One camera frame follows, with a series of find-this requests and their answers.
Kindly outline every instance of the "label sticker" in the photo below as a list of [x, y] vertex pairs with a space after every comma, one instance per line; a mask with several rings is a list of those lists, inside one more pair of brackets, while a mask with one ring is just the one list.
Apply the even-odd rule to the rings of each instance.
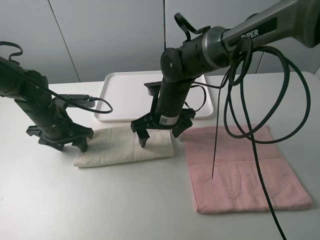
[[161, 115], [159, 124], [162, 126], [172, 126], [178, 122], [179, 116], [169, 117]]
[[239, 35], [238, 37], [235, 37], [233, 40], [228, 42], [228, 45], [230, 47], [233, 47], [238, 44], [238, 42], [243, 39], [244, 37], [249, 37], [251, 39], [263, 36], [265, 34], [271, 33], [275, 30], [277, 30], [278, 27], [278, 21], [276, 18], [272, 18], [269, 21], [262, 23], [259, 26], [256, 26], [253, 29], [250, 29], [249, 31]]

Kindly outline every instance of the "metal arm segment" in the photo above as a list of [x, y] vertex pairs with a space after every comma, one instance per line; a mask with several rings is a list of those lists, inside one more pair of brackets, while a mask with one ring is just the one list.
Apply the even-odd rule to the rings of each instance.
[[244, 36], [252, 38], [254, 48], [288, 37], [313, 48], [320, 42], [319, 16], [319, 0], [282, 0], [226, 31], [222, 40], [230, 52]]

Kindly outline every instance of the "barcode sticker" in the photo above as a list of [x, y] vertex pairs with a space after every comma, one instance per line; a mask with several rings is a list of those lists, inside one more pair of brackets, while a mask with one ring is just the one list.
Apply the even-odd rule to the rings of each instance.
[[161, 115], [159, 124], [161, 124], [163, 126], [173, 126], [177, 123], [178, 119], [179, 119], [179, 115], [174, 116], [174, 117], [168, 117], [168, 116]]

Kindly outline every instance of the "gray wall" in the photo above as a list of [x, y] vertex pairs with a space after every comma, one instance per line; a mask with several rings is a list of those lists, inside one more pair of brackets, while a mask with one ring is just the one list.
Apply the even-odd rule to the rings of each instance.
[[163, 0], [52, 0], [82, 82], [114, 72], [160, 70]]
[[[14, 59], [24, 69], [36, 70], [49, 83], [79, 82], [75, 68], [46, 0], [1, 0], [0, 41], [14, 42], [23, 49]], [[0, 46], [0, 56], [16, 48]]]
[[[165, 0], [166, 46], [176, 48], [185, 40], [174, 20], [177, 12], [196, 28], [232, 28], [278, 1]], [[160, 69], [163, 0], [51, 0], [51, 5], [55, 15], [47, 0], [1, 1], [0, 41], [22, 46], [24, 54], [15, 60], [23, 68], [46, 75], [50, 83], [103, 81], [114, 72]], [[292, 38], [270, 46], [277, 47], [302, 71], [316, 73], [320, 67], [320, 46], [309, 49]], [[1, 46], [0, 56], [7, 58], [13, 51]], [[275, 57], [255, 53], [249, 73], [257, 72], [282, 69]]]
[[[315, 74], [320, 67], [320, 45], [307, 48], [293, 38], [286, 38], [269, 44], [279, 49], [301, 71]], [[258, 74], [283, 72], [280, 60], [273, 55], [263, 54]]]

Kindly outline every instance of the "folded pink towel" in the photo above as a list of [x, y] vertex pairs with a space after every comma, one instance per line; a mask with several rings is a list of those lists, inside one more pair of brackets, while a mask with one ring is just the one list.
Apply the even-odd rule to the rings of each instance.
[[[236, 126], [230, 128], [240, 134]], [[215, 145], [215, 127], [190, 128], [182, 135], [190, 172], [194, 209], [200, 214], [266, 211], [269, 209], [262, 190], [251, 142], [218, 129], [216, 158], [211, 179]], [[272, 140], [265, 126], [255, 139]], [[257, 144], [260, 168], [273, 208], [301, 210], [313, 202], [275, 144]]]

